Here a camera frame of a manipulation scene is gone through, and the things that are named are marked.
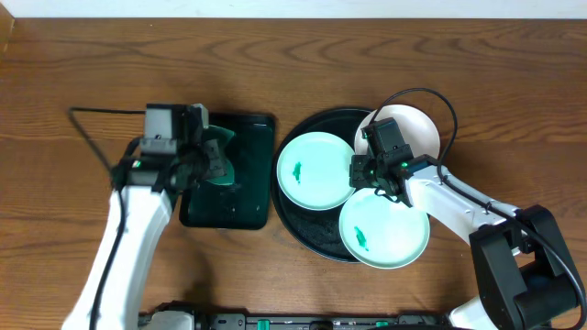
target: wooden surface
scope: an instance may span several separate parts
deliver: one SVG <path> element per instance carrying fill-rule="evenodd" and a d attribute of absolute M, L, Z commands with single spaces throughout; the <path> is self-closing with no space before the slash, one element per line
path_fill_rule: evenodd
<path fill-rule="evenodd" d="M 15 19 L 12 18 L 12 15 L 0 4 L 0 61 L 2 61 L 3 54 L 7 51 L 8 37 L 12 32 L 14 22 Z"/>
<path fill-rule="evenodd" d="M 59 327 L 103 234 L 108 179 L 68 123 L 71 105 L 272 113 L 280 142 L 322 109 L 438 89 L 459 113 L 451 171 L 494 198 L 549 208 L 587 279 L 586 72 L 585 21 L 18 20 L 0 65 L 0 328 Z M 424 94 L 402 103 L 426 111 L 446 141 L 443 104 Z M 140 118 L 82 120 L 112 161 L 142 129 Z M 188 229 L 176 214 L 142 309 L 189 300 L 256 314 L 446 312 L 476 293 L 468 246 L 436 221 L 419 260 L 384 271 L 305 249 L 271 207 L 259 231 Z"/>

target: black tray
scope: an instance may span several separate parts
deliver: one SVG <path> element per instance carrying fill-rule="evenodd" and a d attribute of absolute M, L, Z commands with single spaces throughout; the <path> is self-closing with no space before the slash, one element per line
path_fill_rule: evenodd
<path fill-rule="evenodd" d="M 305 247 L 329 259 L 359 262 L 342 243 L 338 216 L 342 205 L 327 211 L 310 211 L 290 201 L 277 182 L 277 160 L 294 138 L 310 132 L 326 132 L 345 140 L 353 148 L 355 132 L 370 109 L 342 107 L 313 115 L 296 126 L 279 146 L 271 170 L 271 198 L 283 225 Z"/>
<path fill-rule="evenodd" d="M 180 221 L 189 227 L 261 229 L 269 213 L 275 122 L 266 115 L 211 113 L 210 124 L 236 133 L 225 149 L 235 182 L 219 186 L 204 181 L 184 192 Z"/>

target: white wall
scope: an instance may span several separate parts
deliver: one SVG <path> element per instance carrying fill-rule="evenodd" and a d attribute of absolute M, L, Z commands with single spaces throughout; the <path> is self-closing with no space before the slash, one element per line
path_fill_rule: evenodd
<path fill-rule="evenodd" d="M 587 18 L 587 0 L 0 0 L 14 17 Z"/>

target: cable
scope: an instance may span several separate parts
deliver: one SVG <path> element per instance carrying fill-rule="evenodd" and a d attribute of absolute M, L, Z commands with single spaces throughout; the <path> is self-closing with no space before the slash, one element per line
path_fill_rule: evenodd
<path fill-rule="evenodd" d="M 89 113 L 102 113 L 102 114 L 118 114 L 118 115 L 143 115 L 145 111 L 123 111 L 123 110 L 107 110 L 107 109 L 93 109 L 93 108 L 80 108 L 80 107 L 72 107 L 68 111 L 68 115 L 70 121 L 72 122 L 73 126 L 77 129 L 78 133 L 83 137 L 85 142 L 88 144 L 90 149 L 94 152 L 95 156 L 100 160 L 108 174 L 110 174 L 110 170 L 112 167 L 108 162 L 104 152 L 98 148 L 95 142 L 92 141 L 90 136 L 87 134 L 83 126 L 80 122 L 75 118 L 73 113 L 75 112 L 89 112 Z M 122 240 L 122 236 L 125 232 L 125 227 L 127 226 L 127 216 L 126 216 L 126 208 L 124 205 L 124 201 L 122 199 L 122 192 L 121 187 L 117 187 L 114 182 L 112 182 L 113 189 L 118 194 L 118 202 L 120 203 L 120 222 L 118 223 L 118 229 L 116 231 L 116 237 L 114 239 L 114 243 L 112 244 L 112 249 L 110 250 L 110 254 L 108 255 L 108 259 L 106 260 L 106 264 L 104 265 L 104 271 L 102 272 L 102 276 L 100 277 L 100 281 L 98 282 L 98 287 L 96 289 L 94 303 L 92 305 L 92 311 L 90 312 L 90 330 L 96 329 L 96 324 L 99 317 L 99 310 L 100 304 L 102 302 L 102 293 L 104 292 L 104 287 L 106 284 L 106 280 L 108 279 L 108 273 L 112 268 L 112 264 L 114 262 L 114 258 L 116 256 L 116 252 L 118 251 L 118 246 L 120 245 L 120 241 Z"/>
<path fill-rule="evenodd" d="M 567 276 L 569 277 L 570 284 L 572 285 L 573 289 L 575 290 L 575 293 L 577 294 L 577 296 L 579 298 L 579 306 L 581 307 L 581 316 L 579 317 L 579 321 L 577 322 L 577 324 L 570 327 L 570 328 L 565 328 L 565 329 L 560 329 L 560 330 L 581 329 L 585 325 L 585 322 L 587 321 L 587 313 L 586 313 L 587 301 L 585 300 L 585 295 L 581 289 L 581 285 L 579 284 L 579 281 L 575 278 L 574 274 L 570 271 L 570 268 L 567 265 L 567 263 L 560 257 L 560 255 L 557 253 L 557 251 L 554 249 L 554 247 L 552 245 L 550 245 L 550 243 L 542 235 L 540 235 L 539 233 L 537 233 L 536 231 L 534 231 L 533 229 L 531 229 L 527 225 L 518 221 L 517 219 L 515 219 L 511 215 L 505 214 L 505 213 L 493 208 L 493 206 L 490 203 L 483 203 L 482 201 L 478 200 L 474 196 L 467 194 L 463 190 L 459 189 L 459 187 L 456 187 L 454 184 L 452 184 L 452 182 L 449 181 L 448 176 L 442 174 L 442 164 L 444 163 L 445 158 L 449 154 L 450 148 L 452 148 L 452 145 L 454 144 L 454 141 L 457 138 L 457 130 L 459 129 L 459 122 L 457 120 L 457 113 L 455 112 L 454 108 L 452 107 L 452 104 L 450 104 L 449 100 L 444 95 L 442 95 L 441 93 L 439 93 L 435 90 L 429 89 L 429 88 L 410 88 L 410 89 L 403 90 L 399 93 L 395 93 L 394 95 L 388 97 L 387 100 L 385 100 L 382 103 L 382 105 L 375 111 L 375 114 L 373 115 L 369 124 L 372 124 L 375 121 L 375 118 L 382 111 L 383 107 L 388 105 L 393 99 L 395 99 L 398 96 L 412 93 L 412 92 L 426 92 L 426 93 L 430 93 L 430 94 L 437 96 L 445 103 L 445 105 L 447 105 L 447 107 L 450 110 L 450 113 L 452 114 L 452 120 L 453 120 L 453 125 L 454 125 L 453 130 L 452 130 L 452 135 L 450 137 L 449 143 L 447 144 L 446 147 L 444 147 L 444 149 L 442 150 L 442 153 L 440 154 L 440 157 L 438 158 L 437 175 L 440 178 L 441 182 L 446 184 L 450 189 L 452 189 L 456 193 L 460 194 L 461 196 L 471 200 L 472 202 L 476 203 L 477 205 L 479 205 L 481 207 L 484 207 L 487 211 L 491 211 L 491 212 L 495 213 L 496 215 L 503 217 L 507 221 L 510 221 L 512 224 L 517 226 L 518 229 L 523 230 L 524 232 L 526 232 L 528 234 L 529 237 L 531 237 L 532 239 L 537 241 L 539 245 L 541 245 L 546 251 L 548 251 L 557 260 L 557 262 L 560 264 L 560 266 L 564 269 L 565 274 L 567 274 Z"/>

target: white plate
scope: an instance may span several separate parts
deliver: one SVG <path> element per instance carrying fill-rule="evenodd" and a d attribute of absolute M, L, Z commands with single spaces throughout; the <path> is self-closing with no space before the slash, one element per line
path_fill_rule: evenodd
<path fill-rule="evenodd" d="M 416 260 L 426 249 L 430 222 L 426 213 L 361 189 L 342 207 L 340 237 L 359 261 L 391 270 Z"/>
<path fill-rule="evenodd" d="M 355 153 L 357 155 L 367 154 L 367 140 L 362 138 L 360 129 L 367 126 L 373 118 L 371 112 L 362 122 L 355 133 Z M 385 106 L 377 115 L 377 120 L 393 117 L 400 127 L 405 143 L 410 145 L 414 157 L 429 155 L 438 158 L 440 152 L 440 136 L 437 127 L 432 120 L 422 111 L 402 104 Z"/>
<path fill-rule="evenodd" d="M 283 148 L 277 160 L 277 181 L 294 203 L 314 211 L 337 207 L 353 194 L 350 159 L 355 154 L 342 138 L 306 133 Z"/>

